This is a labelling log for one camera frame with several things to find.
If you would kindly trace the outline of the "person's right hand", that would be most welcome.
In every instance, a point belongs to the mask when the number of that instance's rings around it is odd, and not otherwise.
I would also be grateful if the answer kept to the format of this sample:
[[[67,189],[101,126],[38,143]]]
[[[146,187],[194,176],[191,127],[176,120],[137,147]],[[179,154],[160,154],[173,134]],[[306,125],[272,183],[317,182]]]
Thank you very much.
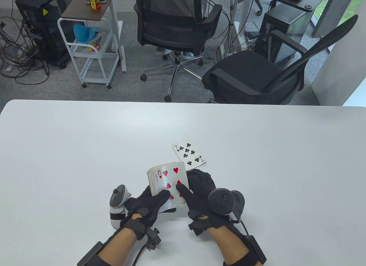
[[[209,228],[225,226],[243,239],[245,237],[234,224],[241,222],[245,199],[241,192],[217,188],[209,173],[198,169],[187,172],[188,187],[179,183],[176,189],[184,198],[192,220],[189,229],[196,236]]]

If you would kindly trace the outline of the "person's left hand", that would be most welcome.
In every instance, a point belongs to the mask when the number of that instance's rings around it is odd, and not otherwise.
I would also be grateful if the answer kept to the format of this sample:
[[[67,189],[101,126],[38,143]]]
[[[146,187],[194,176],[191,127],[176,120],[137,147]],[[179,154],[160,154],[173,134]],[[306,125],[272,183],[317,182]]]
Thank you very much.
[[[151,228],[157,220],[161,207],[170,199],[167,189],[152,196],[148,186],[137,198],[129,198],[126,203],[127,216],[120,222],[120,226],[132,230],[137,240],[141,240],[147,228]]]

